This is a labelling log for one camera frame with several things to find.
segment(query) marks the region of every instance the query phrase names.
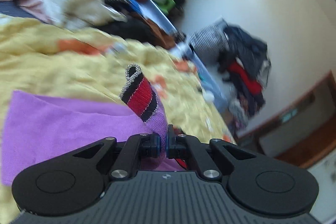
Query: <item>round pad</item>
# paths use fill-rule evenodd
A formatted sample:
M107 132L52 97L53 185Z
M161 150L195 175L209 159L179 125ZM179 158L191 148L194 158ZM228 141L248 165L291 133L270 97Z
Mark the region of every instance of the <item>round pad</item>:
M245 208L266 216L307 212L319 192L315 178L306 170L263 156L237 161L227 189Z
M36 186L43 192L57 194L69 190L75 182L76 179L71 173L56 170L40 175Z
M293 189L295 180L288 174L279 171L261 173L256 178L257 185L270 193L285 193Z
M20 209L41 216L63 216L92 205L104 188L95 165L73 157L72 162L45 161L16 176L12 185Z

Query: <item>yellow blanket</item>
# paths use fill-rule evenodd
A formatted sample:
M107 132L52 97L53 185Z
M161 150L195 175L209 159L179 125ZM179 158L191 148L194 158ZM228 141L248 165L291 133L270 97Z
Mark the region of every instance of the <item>yellow blanket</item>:
M193 74L175 69L173 57L162 48L124 41L93 28L78 32L59 29L35 19L9 18L0 14L0 128L13 90L123 104L118 97L125 84L125 68L137 63L153 80L162 75L167 84L162 99L168 123L181 127L201 142L211 138L230 138L229 131L213 104L197 91L200 85ZM77 38L93 46L124 43L125 52L99 56L58 52L56 41ZM0 185L0 223L18 214L10 187Z

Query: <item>gray fabric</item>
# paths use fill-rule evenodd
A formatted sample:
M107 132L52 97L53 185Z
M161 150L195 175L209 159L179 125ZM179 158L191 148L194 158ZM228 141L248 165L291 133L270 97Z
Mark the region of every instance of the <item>gray fabric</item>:
M0 13L12 17L29 17L35 18L33 15L22 10L20 7L16 6L13 1L0 1Z

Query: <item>blue object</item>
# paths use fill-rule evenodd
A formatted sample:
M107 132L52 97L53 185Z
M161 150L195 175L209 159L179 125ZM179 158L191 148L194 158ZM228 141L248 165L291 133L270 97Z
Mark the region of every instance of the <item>blue object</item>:
M176 29L173 24L166 18L161 10L156 6L152 0L145 0L139 3L142 14L154 21L167 34L173 34Z
M215 97L213 103L216 109L219 113L224 112L228 107L228 99L222 94L221 89L196 54L191 58L191 61L195 64L197 72L202 75L201 85L203 89L213 93Z
M139 3L136 0L129 0L130 1L130 9L138 14L142 15L141 8Z

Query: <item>striped cloth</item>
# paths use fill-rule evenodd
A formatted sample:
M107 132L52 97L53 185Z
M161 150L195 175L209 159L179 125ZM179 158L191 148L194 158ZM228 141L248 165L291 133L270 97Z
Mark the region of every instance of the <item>striped cloth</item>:
M229 50L227 37L223 31L226 22L221 19L203 29L190 34L186 43L194 47L195 53L205 66L214 65L220 52Z

